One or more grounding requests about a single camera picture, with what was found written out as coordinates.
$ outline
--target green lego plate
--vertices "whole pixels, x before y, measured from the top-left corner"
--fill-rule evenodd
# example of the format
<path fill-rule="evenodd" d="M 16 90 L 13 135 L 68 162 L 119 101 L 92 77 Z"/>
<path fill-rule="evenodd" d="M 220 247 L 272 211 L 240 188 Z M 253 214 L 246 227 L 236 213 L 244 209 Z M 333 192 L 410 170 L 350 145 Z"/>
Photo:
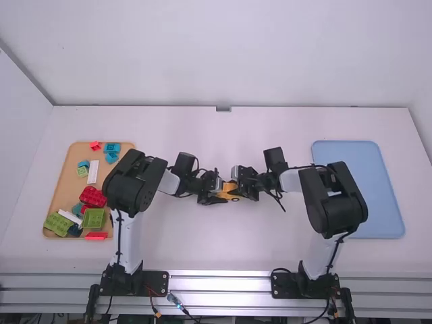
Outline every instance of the green lego plate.
<path fill-rule="evenodd" d="M 69 227 L 73 224 L 73 221 L 61 216 L 59 213 L 52 213 L 45 219 L 43 227 L 64 238 L 68 234 Z"/>
<path fill-rule="evenodd" d="M 103 208 L 88 208 L 84 214 L 82 228 L 102 228 L 105 224 L 105 211 Z"/>

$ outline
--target white lego brick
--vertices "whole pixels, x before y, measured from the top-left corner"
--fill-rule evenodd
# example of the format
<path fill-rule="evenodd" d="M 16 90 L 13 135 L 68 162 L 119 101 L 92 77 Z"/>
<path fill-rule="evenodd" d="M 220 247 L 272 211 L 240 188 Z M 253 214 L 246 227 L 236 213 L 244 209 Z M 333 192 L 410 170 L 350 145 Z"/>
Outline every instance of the white lego brick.
<path fill-rule="evenodd" d="M 90 161 L 90 169 L 88 170 L 87 184 L 96 183 L 98 168 L 99 168 L 99 160 Z"/>

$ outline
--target red lego brick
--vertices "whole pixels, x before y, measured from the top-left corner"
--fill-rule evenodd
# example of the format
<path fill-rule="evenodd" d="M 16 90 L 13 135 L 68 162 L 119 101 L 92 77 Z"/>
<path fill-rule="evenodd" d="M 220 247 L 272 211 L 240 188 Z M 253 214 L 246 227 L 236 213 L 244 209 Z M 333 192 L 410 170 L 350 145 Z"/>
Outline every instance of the red lego brick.
<path fill-rule="evenodd" d="M 107 232 L 90 232 L 86 235 L 86 240 L 88 241 L 103 241 L 108 237 Z"/>
<path fill-rule="evenodd" d="M 90 205 L 82 205 L 80 213 L 85 214 L 87 208 L 94 208 L 94 207 Z"/>
<path fill-rule="evenodd" d="M 97 151 L 97 150 L 100 150 L 102 147 L 99 144 L 99 142 L 96 140 L 96 141 L 90 143 L 90 148 L 94 151 Z"/>
<path fill-rule="evenodd" d="M 98 208 L 103 208 L 107 203 L 107 199 L 103 196 L 102 191 L 97 190 L 93 186 L 87 186 L 84 188 L 80 195 L 80 200 L 84 204 Z"/>

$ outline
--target green lego brick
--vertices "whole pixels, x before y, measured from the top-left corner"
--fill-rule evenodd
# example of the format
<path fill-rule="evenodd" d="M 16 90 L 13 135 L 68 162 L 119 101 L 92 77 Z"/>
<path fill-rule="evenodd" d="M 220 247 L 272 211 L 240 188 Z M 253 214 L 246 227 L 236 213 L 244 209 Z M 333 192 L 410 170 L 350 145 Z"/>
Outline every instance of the green lego brick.
<path fill-rule="evenodd" d="M 82 221 L 82 228 L 102 228 L 105 224 L 103 208 L 87 208 Z"/>
<path fill-rule="evenodd" d="M 68 234 L 69 227 L 73 224 L 73 221 L 61 216 L 59 213 L 52 213 L 45 219 L 43 227 L 64 238 Z"/>
<path fill-rule="evenodd" d="M 78 177 L 80 177 L 80 178 L 88 176 L 87 168 L 84 166 L 77 168 L 76 174 L 78 174 Z"/>
<path fill-rule="evenodd" d="M 53 231 L 55 228 L 55 224 L 57 223 L 57 216 L 61 216 L 59 213 L 50 214 L 43 223 L 43 227 L 47 228 L 50 231 Z"/>

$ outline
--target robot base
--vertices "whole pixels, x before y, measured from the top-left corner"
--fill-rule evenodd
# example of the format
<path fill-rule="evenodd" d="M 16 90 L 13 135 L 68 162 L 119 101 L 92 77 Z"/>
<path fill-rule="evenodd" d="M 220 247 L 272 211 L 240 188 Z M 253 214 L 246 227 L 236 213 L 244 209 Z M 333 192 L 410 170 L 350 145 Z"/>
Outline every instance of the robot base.
<path fill-rule="evenodd" d="M 300 262 L 298 272 L 277 272 L 271 275 L 271 295 L 275 299 L 328 299 L 340 298 L 339 277 L 335 273 L 310 280 Z"/>
<path fill-rule="evenodd" d="M 126 273 L 121 265 L 108 265 L 102 273 L 99 296 L 165 297 L 168 280 L 166 271 L 143 271 L 142 262 L 133 275 Z"/>

